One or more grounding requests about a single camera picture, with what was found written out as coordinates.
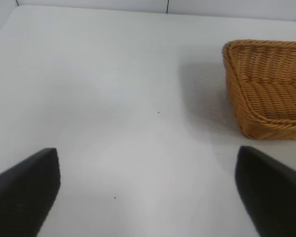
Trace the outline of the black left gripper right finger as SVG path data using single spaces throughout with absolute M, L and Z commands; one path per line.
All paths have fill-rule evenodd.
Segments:
M 296 237 L 296 171 L 250 146 L 240 147 L 235 183 L 261 237 Z

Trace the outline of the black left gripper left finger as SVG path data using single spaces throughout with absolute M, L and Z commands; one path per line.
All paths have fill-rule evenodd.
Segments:
M 61 185 L 57 150 L 45 148 L 0 174 L 0 237 L 36 237 Z

